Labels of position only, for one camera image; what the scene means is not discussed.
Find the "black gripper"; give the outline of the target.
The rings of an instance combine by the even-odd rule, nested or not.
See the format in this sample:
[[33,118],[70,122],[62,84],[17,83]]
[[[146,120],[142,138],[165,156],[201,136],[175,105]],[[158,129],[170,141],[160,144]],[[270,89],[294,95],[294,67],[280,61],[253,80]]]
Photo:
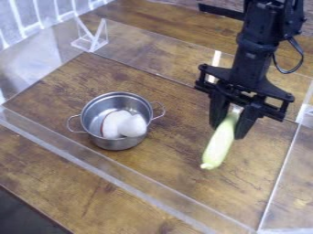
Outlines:
[[233,66],[227,68],[201,64],[194,87],[209,94],[209,123],[218,128],[231,103],[241,106],[234,138],[243,139],[257,120],[263,116],[282,121],[294,97],[266,78],[277,43],[259,44],[237,38]]

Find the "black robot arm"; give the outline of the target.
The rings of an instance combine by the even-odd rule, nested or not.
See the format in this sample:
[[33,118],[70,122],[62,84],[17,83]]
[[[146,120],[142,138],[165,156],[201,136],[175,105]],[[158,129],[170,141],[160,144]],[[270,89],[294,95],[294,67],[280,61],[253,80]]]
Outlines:
[[241,12],[206,4],[198,7],[202,12],[243,22],[233,66],[227,69],[202,64],[194,85],[209,94],[213,127],[219,126],[231,104],[243,108],[234,127],[234,137],[242,139],[259,118],[281,121],[294,102],[293,95],[270,83],[266,72],[277,65],[276,51],[282,41],[302,52],[294,37],[302,33],[306,21],[304,0],[245,0]]

